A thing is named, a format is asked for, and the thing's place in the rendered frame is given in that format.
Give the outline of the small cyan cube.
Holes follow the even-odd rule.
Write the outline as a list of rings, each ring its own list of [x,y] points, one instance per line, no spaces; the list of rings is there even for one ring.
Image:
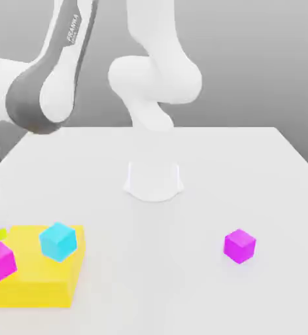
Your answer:
[[[56,262],[63,262],[77,249],[75,229],[60,222],[41,232],[39,241],[42,254]]]

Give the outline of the large yellow box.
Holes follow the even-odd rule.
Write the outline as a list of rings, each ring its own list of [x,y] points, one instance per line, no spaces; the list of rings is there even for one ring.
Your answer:
[[[5,245],[14,252],[17,271],[0,281],[0,308],[69,308],[78,282],[86,243],[84,227],[72,227],[77,249],[63,262],[41,252],[41,225],[12,226]]]

